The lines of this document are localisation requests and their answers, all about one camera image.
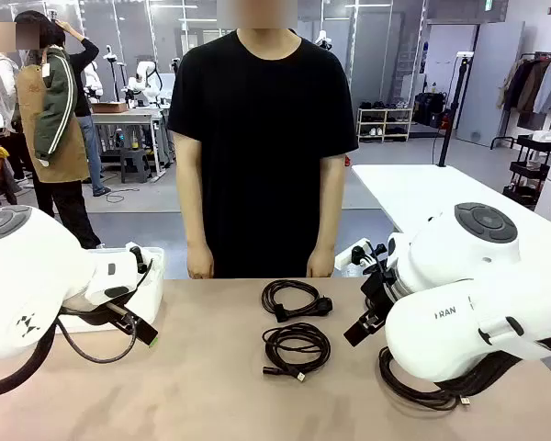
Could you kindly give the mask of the black trolley cart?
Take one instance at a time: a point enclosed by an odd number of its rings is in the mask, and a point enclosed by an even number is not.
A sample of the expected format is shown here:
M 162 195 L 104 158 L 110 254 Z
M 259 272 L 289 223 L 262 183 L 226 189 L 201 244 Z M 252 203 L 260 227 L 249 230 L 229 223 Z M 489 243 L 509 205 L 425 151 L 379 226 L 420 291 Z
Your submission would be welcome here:
M 532 135 L 519 135 L 512 141 L 514 146 L 519 152 L 510 163 L 511 181 L 502 194 L 534 210 L 550 170 L 551 141 L 534 141 Z

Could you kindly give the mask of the person's left forearm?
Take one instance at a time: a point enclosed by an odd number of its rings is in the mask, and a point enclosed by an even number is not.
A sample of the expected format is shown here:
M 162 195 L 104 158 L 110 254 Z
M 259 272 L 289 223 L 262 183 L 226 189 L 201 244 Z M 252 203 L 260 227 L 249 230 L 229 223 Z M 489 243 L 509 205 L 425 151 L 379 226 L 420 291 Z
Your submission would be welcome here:
M 334 250 L 342 214 L 344 182 L 343 174 L 327 175 L 321 180 L 317 250 Z

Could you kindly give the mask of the grey stool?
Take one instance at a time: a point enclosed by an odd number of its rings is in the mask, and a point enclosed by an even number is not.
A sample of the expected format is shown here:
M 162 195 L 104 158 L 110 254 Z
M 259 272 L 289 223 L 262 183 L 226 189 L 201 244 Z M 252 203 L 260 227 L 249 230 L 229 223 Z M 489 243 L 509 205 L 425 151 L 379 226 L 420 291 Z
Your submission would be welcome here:
M 122 184 L 127 182 L 128 175 L 136 175 L 139 183 L 146 183 L 150 178 L 151 168 L 149 167 L 146 152 L 143 149 L 121 149 L 120 159 L 120 180 Z

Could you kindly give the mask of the white shoe rack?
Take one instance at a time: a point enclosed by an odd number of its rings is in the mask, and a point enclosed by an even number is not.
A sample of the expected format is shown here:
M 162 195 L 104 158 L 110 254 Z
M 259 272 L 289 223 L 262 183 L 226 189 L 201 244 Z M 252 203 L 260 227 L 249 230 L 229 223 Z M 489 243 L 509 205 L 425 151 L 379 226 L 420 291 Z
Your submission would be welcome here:
M 412 109 L 359 108 L 356 135 L 359 141 L 407 141 L 410 137 Z

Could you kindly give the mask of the person in black T-shirt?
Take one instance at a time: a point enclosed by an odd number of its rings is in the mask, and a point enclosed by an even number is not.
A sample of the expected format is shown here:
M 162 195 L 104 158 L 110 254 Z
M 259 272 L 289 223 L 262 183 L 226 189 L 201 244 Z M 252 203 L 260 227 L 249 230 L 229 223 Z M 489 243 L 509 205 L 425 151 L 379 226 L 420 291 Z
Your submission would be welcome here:
M 297 0 L 217 0 L 228 33 L 191 49 L 168 126 L 196 171 L 213 278 L 305 277 L 321 180 L 357 148 L 338 58 L 295 31 Z

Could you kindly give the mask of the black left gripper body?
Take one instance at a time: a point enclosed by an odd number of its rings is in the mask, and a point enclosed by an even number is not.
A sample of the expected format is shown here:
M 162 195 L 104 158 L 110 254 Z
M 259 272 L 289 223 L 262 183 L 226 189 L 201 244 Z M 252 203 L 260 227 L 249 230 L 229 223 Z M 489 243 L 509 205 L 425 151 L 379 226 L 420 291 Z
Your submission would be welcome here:
M 89 311 L 66 301 L 62 305 L 62 315 L 79 317 L 88 324 L 131 324 L 137 321 L 137 316 L 126 306 L 131 297 L 132 293 L 129 293 L 107 299 Z

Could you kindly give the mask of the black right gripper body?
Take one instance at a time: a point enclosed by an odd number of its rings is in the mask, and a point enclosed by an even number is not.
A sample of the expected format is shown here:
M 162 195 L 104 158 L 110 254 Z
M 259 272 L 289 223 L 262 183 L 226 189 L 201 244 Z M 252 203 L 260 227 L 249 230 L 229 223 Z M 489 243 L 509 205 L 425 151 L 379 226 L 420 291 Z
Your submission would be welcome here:
M 379 270 L 369 273 L 361 291 L 365 295 L 365 310 L 377 318 L 386 318 L 397 301 L 386 276 Z

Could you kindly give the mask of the black bag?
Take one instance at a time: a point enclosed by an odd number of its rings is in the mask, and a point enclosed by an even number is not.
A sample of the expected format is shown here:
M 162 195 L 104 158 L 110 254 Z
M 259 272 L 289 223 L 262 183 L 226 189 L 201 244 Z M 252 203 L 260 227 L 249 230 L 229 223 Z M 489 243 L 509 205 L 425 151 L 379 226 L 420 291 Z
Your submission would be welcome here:
M 414 98 L 412 121 L 438 129 L 441 127 L 446 93 L 420 93 Z

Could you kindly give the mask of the clear plastic storage container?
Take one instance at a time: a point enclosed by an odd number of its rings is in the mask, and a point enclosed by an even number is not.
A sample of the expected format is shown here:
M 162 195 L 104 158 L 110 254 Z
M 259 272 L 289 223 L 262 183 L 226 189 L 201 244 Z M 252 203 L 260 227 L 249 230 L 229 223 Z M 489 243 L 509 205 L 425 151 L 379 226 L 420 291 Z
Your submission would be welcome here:
M 164 249 L 140 246 L 142 256 L 152 268 L 137 293 L 126 302 L 126 308 L 136 313 L 145 322 L 153 325 L 163 298 L 163 276 L 165 270 Z M 62 324 L 70 334 L 113 331 L 116 327 L 110 322 L 93 325 L 76 316 L 61 316 Z

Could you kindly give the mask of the person in blue jeans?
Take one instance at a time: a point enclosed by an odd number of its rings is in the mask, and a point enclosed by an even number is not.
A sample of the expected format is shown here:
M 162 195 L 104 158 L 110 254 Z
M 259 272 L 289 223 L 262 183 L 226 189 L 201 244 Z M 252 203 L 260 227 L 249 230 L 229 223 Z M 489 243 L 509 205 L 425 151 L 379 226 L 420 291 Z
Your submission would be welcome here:
M 69 23 L 60 21 L 59 19 L 54 19 L 53 23 L 62 29 L 62 31 L 58 34 L 58 46 L 63 47 L 65 44 L 63 32 L 73 36 L 84 46 L 83 51 L 69 55 L 70 65 L 73 68 L 73 74 L 77 87 L 77 103 L 74 113 L 84 137 L 84 147 L 90 174 L 89 180 L 92 186 L 93 196 L 102 197 L 109 193 L 110 189 L 105 187 L 102 183 L 102 164 L 99 154 L 99 143 L 96 139 L 96 127 L 93 122 L 91 108 L 88 103 L 88 99 L 86 98 L 84 83 L 82 81 L 82 72 L 96 59 L 99 49 L 89 39 L 73 29 Z

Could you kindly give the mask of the person's right forearm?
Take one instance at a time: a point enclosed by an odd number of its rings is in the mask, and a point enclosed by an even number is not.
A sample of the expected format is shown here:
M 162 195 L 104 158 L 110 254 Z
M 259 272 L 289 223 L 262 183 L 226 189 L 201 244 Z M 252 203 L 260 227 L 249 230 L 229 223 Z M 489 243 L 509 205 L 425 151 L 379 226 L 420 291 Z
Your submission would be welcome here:
M 203 221 L 200 176 L 196 171 L 180 169 L 177 186 L 188 250 L 194 254 L 210 254 Z

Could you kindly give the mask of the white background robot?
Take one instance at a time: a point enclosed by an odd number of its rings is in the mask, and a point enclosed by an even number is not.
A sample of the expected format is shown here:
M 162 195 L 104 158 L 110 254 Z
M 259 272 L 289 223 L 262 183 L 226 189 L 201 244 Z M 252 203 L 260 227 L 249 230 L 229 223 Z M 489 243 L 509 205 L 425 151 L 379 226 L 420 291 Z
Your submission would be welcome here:
M 154 61 L 141 61 L 133 77 L 129 78 L 126 86 L 126 101 L 129 107 L 137 106 L 137 96 L 143 95 L 149 106 L 161 105 L 160 94 L 163 80 Z

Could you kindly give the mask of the person's right hand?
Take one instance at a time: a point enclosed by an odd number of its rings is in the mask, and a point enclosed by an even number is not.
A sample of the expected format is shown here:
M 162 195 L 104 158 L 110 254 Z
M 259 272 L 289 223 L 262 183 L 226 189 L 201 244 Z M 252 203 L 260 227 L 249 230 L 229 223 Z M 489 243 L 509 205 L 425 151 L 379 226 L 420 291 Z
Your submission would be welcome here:
M 187 273 L 192 279 L 211 279 L 214 277 L 214 258 L 205 244 L 187 246 Z

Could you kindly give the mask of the person's left hand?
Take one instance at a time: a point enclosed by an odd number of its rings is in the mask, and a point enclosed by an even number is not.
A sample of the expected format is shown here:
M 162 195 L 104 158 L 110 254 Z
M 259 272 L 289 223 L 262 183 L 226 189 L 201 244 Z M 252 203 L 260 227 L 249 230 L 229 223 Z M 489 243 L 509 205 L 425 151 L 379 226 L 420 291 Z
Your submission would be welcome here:
M 334 250 L 316 247 L 309 256 L 306 277 L 330 277 L 334 271 Z

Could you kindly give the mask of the white table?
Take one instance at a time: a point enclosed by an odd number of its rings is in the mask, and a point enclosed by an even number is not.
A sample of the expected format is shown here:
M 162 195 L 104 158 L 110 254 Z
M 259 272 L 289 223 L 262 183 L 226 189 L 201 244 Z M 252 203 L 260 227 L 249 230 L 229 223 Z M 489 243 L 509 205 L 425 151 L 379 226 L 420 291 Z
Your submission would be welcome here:
M 399 232 L 414 234 L 430 217 L 461 202 L 480 202 L 515 223 L 520 254 L 539 273 L 551 271 L 551 221 L 452 166 L 359 164 L 352 167 Z

